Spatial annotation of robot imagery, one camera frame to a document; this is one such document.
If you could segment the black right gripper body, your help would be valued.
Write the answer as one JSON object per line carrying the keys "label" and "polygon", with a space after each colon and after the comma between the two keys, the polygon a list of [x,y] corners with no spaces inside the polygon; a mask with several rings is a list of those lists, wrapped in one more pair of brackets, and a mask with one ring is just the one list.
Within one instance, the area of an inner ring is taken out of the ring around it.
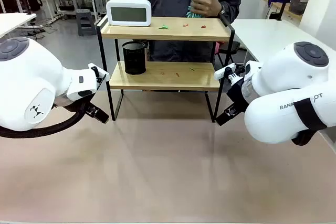
{"label": "black right gripper body", "polygon": [[233,109],[237,112],[245,112],[248,107],[248,102],[242,93],[243,83],[243,81],[237,81],[227,92],[227,96],[233,102]]}

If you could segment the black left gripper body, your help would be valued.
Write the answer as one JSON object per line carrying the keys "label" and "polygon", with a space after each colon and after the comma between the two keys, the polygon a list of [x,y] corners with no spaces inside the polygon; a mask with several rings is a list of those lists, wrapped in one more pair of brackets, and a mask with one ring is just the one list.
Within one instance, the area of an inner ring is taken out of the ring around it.
{"label": "black left gripper body", "polygon": [[83,102],[78,110],[80,114],[96,115],[96,106],[91,102]]}

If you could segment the person's left hand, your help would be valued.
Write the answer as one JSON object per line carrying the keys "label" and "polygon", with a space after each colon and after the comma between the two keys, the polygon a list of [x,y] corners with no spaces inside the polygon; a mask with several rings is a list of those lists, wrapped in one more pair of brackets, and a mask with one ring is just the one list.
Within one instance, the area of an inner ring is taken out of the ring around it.
{"label": "person's left hand", "polygon": [[222,11],[222,5],[218,0],[191,0],[192,13],[203,17],[216,17]]}

